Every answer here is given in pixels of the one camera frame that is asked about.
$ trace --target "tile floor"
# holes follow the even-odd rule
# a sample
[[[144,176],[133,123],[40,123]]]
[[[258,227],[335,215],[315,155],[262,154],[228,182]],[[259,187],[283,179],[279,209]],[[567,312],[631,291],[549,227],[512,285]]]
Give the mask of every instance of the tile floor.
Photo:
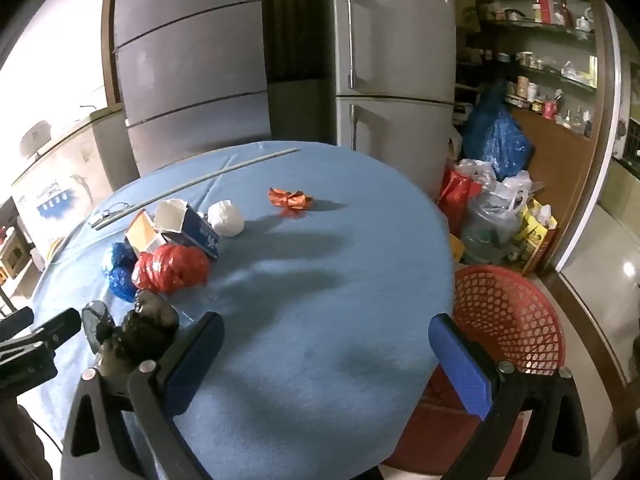
[[[34,286],[36,279],[36,274],[34,276],[30,276],[32,283],[31,286]],[[548,291],[544,285],[542,285],[540,280],[535,278],[533,281],[536,286],[542,290],[542,292],[550,297]],[[27,292],[25,295],[22,294],[12,297],[16,306],[24,306],[25,304],[28,304],[29,293]],[[568,322],[568,319],[562,310],[557,306],[553,298],[550,297],[550,299],[556,306],[556,311],[561,318],[567,347],[566,364],[574,373],[575,382],[582,400],[589,433],[592,468],[595,474],[603,468],[607,460],[609,460],[606,468],[603,468],[602,473],[598,476],[599,480],[609,480],[612,478],[611,472],[617,470],[620,461],[619,455],[615,455],[616,433],[611,421],[611,403],[609,402],[609,398],[607,397],[604,386],[600,381],[596,368],[587,354],[586,348],[580,341],[576,331]],[[40,409],[35,397],[30,395],[28,392],[21,396],[18,401],[28,409],[34,420],[41,424],[46,430],[49,429],[46,417]],[[38,428],[36,428],[36,432],[44,443],[45,457],[51,464],[54,471],[54,480],[59,480],[60,452]],[[415,475],[386,466],[381,466],[381,471],[387,480],[428,480],[438,478]]]
[[[640,242],[600,206],[593,210],[562,274],[582,298],[631,381],[640,301]]]

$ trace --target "stick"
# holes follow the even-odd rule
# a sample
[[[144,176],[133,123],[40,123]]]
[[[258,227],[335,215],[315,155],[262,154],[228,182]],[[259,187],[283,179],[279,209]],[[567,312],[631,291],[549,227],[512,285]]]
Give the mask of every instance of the stick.
[[[121,218],[124,218],[125,216],[133,213],[134,211],[137,211],[138,209],[142,209],[143,207],[148,206],[149,204],[155,202],[156,200],[160,200],[161,198],[164,198],[165,196],[169,196],[169,195],[171,195],[173,193],[177,193],[178,191],[182,191],[183,189],[187,189],[190,186],[195,186],[196,184],[204,182],[205,180],[209,180],[210,178],[214,178],[214,177],[222,175],[224,173],[229,173],[229,171],[239,170],[240,168],[245,168],[245,167],[250,166],[252,164],[256,164],[257,162],[262,162],[264,160],[269,160],[270,158],[276,158],[277,156],[287,155],[288,153],[299,152],[299,151],[300,151],[300,148],[289,148],[288,150],[282,150],[281,152],[270,153],[269,155],[263,155],[263,156],[259,156],[258,158],[252,158],[252,160],[247,160],[245,162],[240,162],[240,164],[236,164],[234,166],[229,166],[228,168],[223,168],[222,170],[217,170],[217,171],[214,171],[213,173],[209,173],[209,174],[207,174],[205,176],[198,177],[195,180],[191,180],[190,182],[187,182],[186,184],[182,184],[181,186],[174,187],[173,189],[170,189],[169,191],[161,193],[161,194],[159,194],[159,195],[157,195],[157,196],[155,196],[153,198],[150,198],[149,200],[145,200],[144,202],[141,202],[139,204],[127,207],[126,209],[123,209],[122,211],[118,211],[117,213],[113,214],[112,216],[107,216],[107,218],[105,218],[103,220],[100,220],[96,225],[94,225],[94,229],[96,231],[99,231],[100,229],[102,229],[104,227],[107,227],[107,225],[113,224],[115,221],[120,220]]]

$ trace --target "blue tablecloth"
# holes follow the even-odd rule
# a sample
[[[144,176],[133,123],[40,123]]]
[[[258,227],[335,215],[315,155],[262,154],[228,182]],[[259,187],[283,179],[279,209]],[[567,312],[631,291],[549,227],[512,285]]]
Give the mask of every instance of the blue tablecloth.
[[[397,171],[344,148],[258,142],[205,153],[129,184],[98,209],[292,146],[301,151],[175,195],[203,212],[232,200],[247,220],[242,234],[220,241],[209,284],[170,298],[183,324],[207,310],[225,320],[219,357],[175,419],[215,480],[341,480],[384,460],[436,366],[428,323],[452,309],[444,217]],[[283,218],[270,187],[311,194],[313,210]],[[107,293],[100,260],[132,216],[74,230],[34,294],[36,326],[97,299],[121,320],[131,306]],[[58,349],[58,376],[39,389],[60,438],[92,359],[76,335]],[[142,438],[133,439],[152,470]]]

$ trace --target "crumpled orange wrapper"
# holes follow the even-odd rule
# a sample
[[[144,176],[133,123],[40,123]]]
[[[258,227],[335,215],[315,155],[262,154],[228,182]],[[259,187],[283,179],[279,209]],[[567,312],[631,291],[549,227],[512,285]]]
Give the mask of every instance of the crumpled orange wrapper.
[[[296,191],[294,193],[284,191],[282,189],[271,188],[269,190],[269,200],[277,207],[283,207],[284,209],[297,209],[298,211],[304,211],[309,209],[313,202],[313,197],[305,195],[302,191]]]

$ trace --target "refrigerator handle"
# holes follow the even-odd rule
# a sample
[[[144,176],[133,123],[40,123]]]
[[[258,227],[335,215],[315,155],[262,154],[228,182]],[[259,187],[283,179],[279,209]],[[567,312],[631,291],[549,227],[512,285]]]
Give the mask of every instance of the refrigerator handle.
[[[356,105],[349,105],[349,118],[351,120],[351,149],[356,152],[356,133],[358,129],[358,115],[356,114]]]
[[[356,45],[353,38],[353,0],[347,0],[347,12],[349,20],[349,76],[348,86],[351,90],[355,90],[356,86]]]

